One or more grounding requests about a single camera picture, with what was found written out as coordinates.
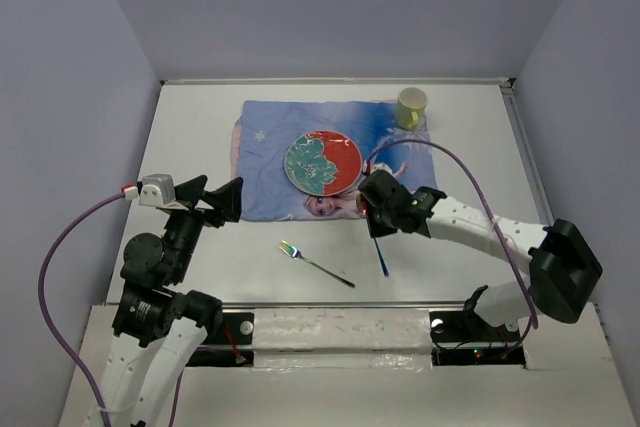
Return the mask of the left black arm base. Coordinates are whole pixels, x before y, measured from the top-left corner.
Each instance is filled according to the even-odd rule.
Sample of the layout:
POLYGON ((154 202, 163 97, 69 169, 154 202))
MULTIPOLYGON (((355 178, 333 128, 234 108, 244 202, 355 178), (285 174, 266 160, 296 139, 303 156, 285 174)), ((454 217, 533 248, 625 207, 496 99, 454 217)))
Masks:
POLYGON ((191 355, 188 367, 236 368, 251 367, 255 327, 253 309, 224 309, 223 322, 191 355))

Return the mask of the blue princess print placemat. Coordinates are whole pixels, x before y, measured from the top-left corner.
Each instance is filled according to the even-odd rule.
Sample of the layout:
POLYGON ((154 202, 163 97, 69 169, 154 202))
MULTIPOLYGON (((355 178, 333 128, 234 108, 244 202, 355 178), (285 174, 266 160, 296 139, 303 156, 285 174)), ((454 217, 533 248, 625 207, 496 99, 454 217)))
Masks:
POLYGON ((410 191, 436 186, 428 124, 397 126, 393 102, 248 100, 234 127, 232 174, 242 177, 242 217, 253 222, 359 219, 357 186, 364 168, 384 170, 410 191), (345 193, 309 196, 284 171, 284 156, 300 136, 317 130, 349 137, 363 158, 355 186, 345 193))

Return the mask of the iridescent fork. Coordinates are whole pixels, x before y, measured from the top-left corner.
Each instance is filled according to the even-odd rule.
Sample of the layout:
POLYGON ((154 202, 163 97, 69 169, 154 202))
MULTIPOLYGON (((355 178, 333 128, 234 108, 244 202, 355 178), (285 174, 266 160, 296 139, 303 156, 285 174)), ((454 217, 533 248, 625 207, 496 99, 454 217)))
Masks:
POLYGON ((312 261, 311 259, 307 258, 306 256, 304 256, 302 254, 302 252, 295 247, 294 245, 292 245, 291 243, 282 240, 279 243, 279 249, 286 254, 288 257, 292 258, 292 259, 296 259, 296 260, 301 260, 303 262, 306 262, 307 264, 311 265, 312 267, 316 268, 317 270, 321 271, 322 273, 328 275, 329 277, 331 277, 332 279, 340 282, 341 284, 351 288, 351 289, 355 289, 356 285, 347 280, 346 278, 322 267, 321 265, 319 265, 318 263, 312 261))

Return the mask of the iridescent spoon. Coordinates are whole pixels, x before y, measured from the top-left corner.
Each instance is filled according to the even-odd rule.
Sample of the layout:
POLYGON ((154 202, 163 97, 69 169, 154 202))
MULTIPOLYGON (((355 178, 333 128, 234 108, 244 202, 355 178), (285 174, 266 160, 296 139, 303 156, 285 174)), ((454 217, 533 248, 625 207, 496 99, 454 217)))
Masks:
POLYGON ((389 273, 387 264, 385 262, 385 259, 382 255, 382 252, 380 250, 378 240, 375 236, 376 228, 378 227, 378 225, 376 224, 376 221, 374 219, 373 210, 371 209, 366 199, 362 195, 358 195, 356 199, 356 205, 358 210, 360 211, 361 217, 366 220, 369 237, 374 242, 378 260, 382 269, 382 273, 386 278, 388 278, 390 273, 389 273))

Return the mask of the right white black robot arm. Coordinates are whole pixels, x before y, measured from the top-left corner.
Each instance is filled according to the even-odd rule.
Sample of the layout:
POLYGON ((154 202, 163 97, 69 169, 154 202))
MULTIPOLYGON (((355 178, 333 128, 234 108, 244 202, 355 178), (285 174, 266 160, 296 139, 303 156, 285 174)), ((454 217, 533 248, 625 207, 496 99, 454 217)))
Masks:
POLYGON ((365 177, 359 193, 373 238, 419 234, 509 264, 513 281, 481 286, 465 302, 460 326, 473 339, 538 315, 574 324, 603 274, 580 230, 566 220, 540 225, 491 216, 437 189, 411 192, 381 170, 365 177))

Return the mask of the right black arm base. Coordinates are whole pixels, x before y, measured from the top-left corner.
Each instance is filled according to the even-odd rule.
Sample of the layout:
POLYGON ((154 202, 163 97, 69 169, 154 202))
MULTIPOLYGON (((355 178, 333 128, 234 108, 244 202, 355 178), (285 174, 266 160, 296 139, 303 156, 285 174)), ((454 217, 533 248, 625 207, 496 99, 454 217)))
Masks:
POLYGON ((434 367, 526 365, 520 331, 466 323, 461 311, 429 313, 434 367))

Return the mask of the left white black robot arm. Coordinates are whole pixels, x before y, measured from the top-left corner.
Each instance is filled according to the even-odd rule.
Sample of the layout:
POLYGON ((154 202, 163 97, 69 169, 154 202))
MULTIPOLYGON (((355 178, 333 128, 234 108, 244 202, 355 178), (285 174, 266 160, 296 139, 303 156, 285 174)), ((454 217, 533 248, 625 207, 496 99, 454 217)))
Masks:
POLYGON ((207 178, 175 184, 168 174, 127 186, 125 199, 167 214, 162 234, 141 233, 123 251, 123 291, 99 393, 87 426, 153 426, 169 391, 191 356, 215 339, 222 303, 202 292, 178 293, 201 232, 236 223, 243 180, 208 191, 207 178))

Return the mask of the pale yellow mug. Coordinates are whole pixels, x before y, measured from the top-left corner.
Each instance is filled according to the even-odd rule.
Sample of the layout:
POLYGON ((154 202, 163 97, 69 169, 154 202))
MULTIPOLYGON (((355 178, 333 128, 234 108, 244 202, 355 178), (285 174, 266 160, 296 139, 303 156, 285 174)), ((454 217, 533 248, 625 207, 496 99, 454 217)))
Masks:
POLYGON ((407 87, 401 90, 396 100, 397 126, 405 130, 416 130, 422 122, 427 104, 428 97, 421 89, 407 87))

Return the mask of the teal and red plate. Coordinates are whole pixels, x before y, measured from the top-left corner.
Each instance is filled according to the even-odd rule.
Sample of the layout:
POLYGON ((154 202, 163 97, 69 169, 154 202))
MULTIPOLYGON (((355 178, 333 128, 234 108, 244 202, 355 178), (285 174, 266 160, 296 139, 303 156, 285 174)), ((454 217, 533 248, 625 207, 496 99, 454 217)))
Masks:
POLYGON ((355 186, 363 158, 346 135, 317 130, 297 138, 284 156, 284 171, 301 192, 315 197, 345 193, 355 186))

